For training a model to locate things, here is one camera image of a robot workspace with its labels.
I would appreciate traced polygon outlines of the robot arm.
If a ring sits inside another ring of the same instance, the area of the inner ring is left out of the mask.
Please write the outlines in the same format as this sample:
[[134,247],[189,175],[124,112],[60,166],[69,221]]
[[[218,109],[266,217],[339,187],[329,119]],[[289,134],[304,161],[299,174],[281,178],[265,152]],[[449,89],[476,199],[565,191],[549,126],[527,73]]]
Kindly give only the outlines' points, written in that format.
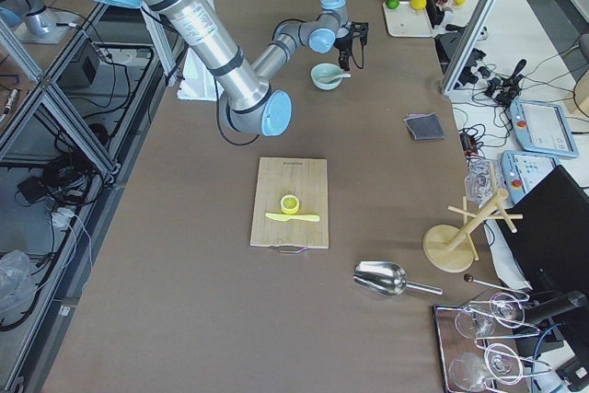
[[266,50],[249,63],[207,0],[92,1],[133,9],[148,6],[164,15],[223,88],[218,119],[236,132],[263,136],[282,134],[292,116],[290,96],[273,88],[271,79],[301,47],[318,53],[343,49],[355,25],[346,0],[320,0],[316,20],[278,26]]

